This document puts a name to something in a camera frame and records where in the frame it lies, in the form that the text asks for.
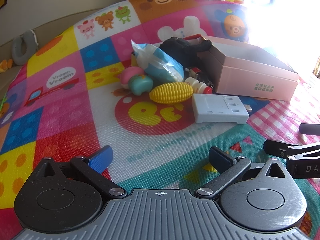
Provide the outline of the black plush toy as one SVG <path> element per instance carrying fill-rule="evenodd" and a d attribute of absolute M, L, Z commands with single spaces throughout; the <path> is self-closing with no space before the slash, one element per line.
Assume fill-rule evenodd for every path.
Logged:
<path fill-rule="evenodd" d="M 187 77 L 186 69 L 190 70 L 196 67 L 202 72 L 201 77 L 209 81 L 204 63 L 197 54 L 209 51 L 211 46 L 212 42 L 210 40 L 203 40 L 199 44 L 191 44 L 185 39 L 171 37 L 160 44 L 159 48 L 182 65 L 185 77 Z"/>

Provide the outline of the blue white tissue pack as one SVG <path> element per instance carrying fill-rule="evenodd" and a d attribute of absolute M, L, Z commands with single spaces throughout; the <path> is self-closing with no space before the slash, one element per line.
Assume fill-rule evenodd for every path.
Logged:
<path fill-rule="evenodd" d="M 150 43 L 136 44 L 133 40 L 131 46 L 138 66 L 149 76 L 162 83 L 184 81 L 183 66 L 159 47 Z"/>

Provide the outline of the grey neck pillow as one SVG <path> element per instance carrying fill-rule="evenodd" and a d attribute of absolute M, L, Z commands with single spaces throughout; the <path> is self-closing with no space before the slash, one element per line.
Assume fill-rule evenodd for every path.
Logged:
<path fill-rule="evenodd" d="M 11 45 L 11 55 L 13 62 L 22 66 L 38 51 L 38 42 L 35 31 L 29 29 L 22 35 L 13 39 Z"/>

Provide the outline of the yellow duck plush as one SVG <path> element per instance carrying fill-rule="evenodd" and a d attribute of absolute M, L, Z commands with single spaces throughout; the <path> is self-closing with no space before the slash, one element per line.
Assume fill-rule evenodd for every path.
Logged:
<path fill-rule="evenodd" d="M 9 70 L 12 67 L 12 64 L 13 64 L 13 60 L 12 59 L 3 60 L 0 63 L 0 73 L 4 73 L 7 70 Z"/>

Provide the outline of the colourful cartoon play mat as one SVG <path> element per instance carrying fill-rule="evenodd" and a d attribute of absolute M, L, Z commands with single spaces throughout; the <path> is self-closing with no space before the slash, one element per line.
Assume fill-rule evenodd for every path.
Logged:
<path fill-rule="evenodd" d="M 103 174 L 125 189 L 194 190 L 217 174 L 208 161 L 212 146 L 263 163 L 266 139 L 319 142 L 298 131 L 303 122 L 319 122 L 319 97 L 309 81 L 299 81 L 289 102 L 243 96 L 252 107 L 245 125 L 197 124 L 191 101 L 160 105 L 121 86 L 131 42 L 224 37 L 232 18 L 246 26 L 244 9 L 239 0 L 125 0 L 87 16 L 33 55 L 1 109 L 1 239 L 20 232 L 15 197 L 46 156 L 69 161 L 109 145 L 114 158 Z"/>

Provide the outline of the white plastic adapter block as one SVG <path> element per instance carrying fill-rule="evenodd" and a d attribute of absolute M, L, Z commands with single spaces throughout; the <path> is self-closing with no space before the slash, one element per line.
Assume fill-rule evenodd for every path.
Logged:
<path fill-rule="evenodd" d="M 238 96 L 193 94 L 195 122 L 229 122 L 245 124 L 249 113 Z"/>

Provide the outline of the pink teal squishy toy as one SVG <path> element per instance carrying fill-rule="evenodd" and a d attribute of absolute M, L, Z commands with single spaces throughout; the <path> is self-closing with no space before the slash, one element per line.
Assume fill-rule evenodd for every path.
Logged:
<path fill-rule="evenodd" d="M 124 89 L 130 90 L 135 96 L 151 92 L 153 80 L 140 67 L 125 68 L 119 75 L 120 84 Z"/>

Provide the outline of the small yogurt bottle toy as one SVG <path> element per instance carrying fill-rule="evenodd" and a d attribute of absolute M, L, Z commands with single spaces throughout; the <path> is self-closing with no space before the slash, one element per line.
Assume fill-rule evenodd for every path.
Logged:
<path fill-rule="evenodd" d="M 193 77 L 186 78 L 184 82 L 189 84 L 196 94 L 212 94 L 213 92 L 213 89 L 211 87 Z"/>

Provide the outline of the yellow corn toy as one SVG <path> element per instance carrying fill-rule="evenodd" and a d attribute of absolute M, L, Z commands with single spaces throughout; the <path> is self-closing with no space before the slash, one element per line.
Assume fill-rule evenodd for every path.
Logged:
<path fill-rule="evenodd" d="M 180 103 L 192 97 L 194 91 L 191 85 L 183 82 L 164 83 L 152 89 L 150 100 L 156 103 Z"/>

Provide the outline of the pink cardboard box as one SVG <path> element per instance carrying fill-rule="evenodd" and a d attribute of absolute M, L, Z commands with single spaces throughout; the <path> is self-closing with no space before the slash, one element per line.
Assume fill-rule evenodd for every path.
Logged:
<path fill-rule="evenodd" d="M 217 94 L 291 100 L 299 75 L 264 49 L 225 38 L 205 36 L 210 50 L 199 53 Z"/>

